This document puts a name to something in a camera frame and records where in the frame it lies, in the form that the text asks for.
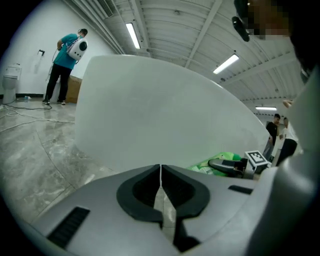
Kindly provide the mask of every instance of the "marble floor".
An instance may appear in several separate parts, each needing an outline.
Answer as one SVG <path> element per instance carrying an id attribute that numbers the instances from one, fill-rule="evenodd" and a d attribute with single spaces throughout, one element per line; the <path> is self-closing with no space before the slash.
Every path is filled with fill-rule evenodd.
<path id="1" fill-rule="evenodd" d="M 18 99 L 12 105 L 45 108 L 40 99 Z M 15 109 L 23 116 L 0 107 L 1 192 L 10 209 L 31 224 L 81 186 L 119 173 L 77 149 L 73 123 L 76 104 L 51 106 L 50 110 Z M 34 121 L 26 115 L 70 122 Z M 163 232 L 172 240 L 176 213 L 162 188 L 154 207 L 163 212 Z"/>

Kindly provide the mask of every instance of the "fluorescent light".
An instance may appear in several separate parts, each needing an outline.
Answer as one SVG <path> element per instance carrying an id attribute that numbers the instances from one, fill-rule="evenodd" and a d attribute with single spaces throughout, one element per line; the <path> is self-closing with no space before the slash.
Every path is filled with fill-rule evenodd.
<path id="1" fill-rule="evenodd" d="M 239 60 L 239 57 L 237 55 L 232 55 L 230 58 L 228 58 L 224 63 L 222 63 L 220 66 L 218 66 L 213 73 L 219 74 L 222 70 L 226 69 L 229 67 L 232 63 L 235 61 Z"/>
<path id="2" fill-rule="evenodd" d="M 275 106 L 256 106 L 255 109 L 256 110 L 272 110 L 272 111 L 277 110 Z"/>
<path id="3" fill-rule="evenodd" d="M 135 29 L 134 29 L 134 25 L 132 23 L 127 23 L 125 25 L 126 25 L 126 28 L 129 31 L 129 34 L 131 36 L 131 39 L 133 41 L 133 44 L 134 44 L 135 48 L 140 49 L 140 44 L 139 44 Z"/>

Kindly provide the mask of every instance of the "teal shirt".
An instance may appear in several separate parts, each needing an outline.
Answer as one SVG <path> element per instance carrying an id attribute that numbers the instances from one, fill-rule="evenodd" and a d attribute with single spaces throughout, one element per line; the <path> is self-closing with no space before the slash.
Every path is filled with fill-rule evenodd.
<path id="1" fill-rule="evenodd" d="M 59 66 L 62 66 L 71 70 L 74 69 L 76 60 L 74 58 L 71 58 L 68 55 L 67 45 L 69 46 L 77 38 L 78 36 L 76 34 L 68 34 L 61 39 L 63 46 L 59 51 L 58 55 L 56 56 L 56 58 L 54 59 L 54 62 L 53 62 L 54 64 L 57 64 Z"/>

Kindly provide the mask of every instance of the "white ceiling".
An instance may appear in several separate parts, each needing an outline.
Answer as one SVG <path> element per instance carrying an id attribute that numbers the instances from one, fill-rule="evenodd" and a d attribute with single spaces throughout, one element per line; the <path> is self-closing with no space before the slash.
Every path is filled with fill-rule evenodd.
<path id="1" fill-rule="evenodd" d="M 105 0 L 113 16 L 103 21 L 88 8 L 98 0 L 64 1 L 80 9 L 78 14 L 85 14 L 104 34 L 107 29 L 111 38 L 106 40 L 116 44 L 119 54 L 164 60 L 195 71 L 219 83 L 261 119 L 270 119 L 274 112 L 257 111 L 256 106 L 275 106 L 284 116 L 282 100 L 294 99 L 303 87 L 290 39 L 243 41 L 231 21 L 236 15 L 233 0 Z M 134 47 L 125 25 L 129 22 L 141 49 Z M 233 53 L 239 60 L 213 74 Z"/>

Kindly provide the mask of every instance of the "black pants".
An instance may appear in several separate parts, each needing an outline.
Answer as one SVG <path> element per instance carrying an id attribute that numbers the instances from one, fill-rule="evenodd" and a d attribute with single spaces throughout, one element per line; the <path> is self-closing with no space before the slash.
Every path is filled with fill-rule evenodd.
<path id="1" fill-rule="evenodd" d="M 59 77 L 60 77 L 60 93 L 59 93 L 58 100 L 59 101 L 66 100 L 66 95 L 68 91 L 68 78 L 70 76 L 71 71 L 72 69 L 70 68 L 53 64 L 50 79 L 46 87 L 46 94 L 45 94 L 46 100 L 51 99 Z"/>
<path id="2" fill-rule="evenodd" d="M 297 143 L 295 140 L 286 138 L 284 140 L 278 162 L 276 163 L 276 166 L 279 166 L 283 160 L 285 160 L 287 157 L 290 157 L 294 154 L 297 148 Z"/>

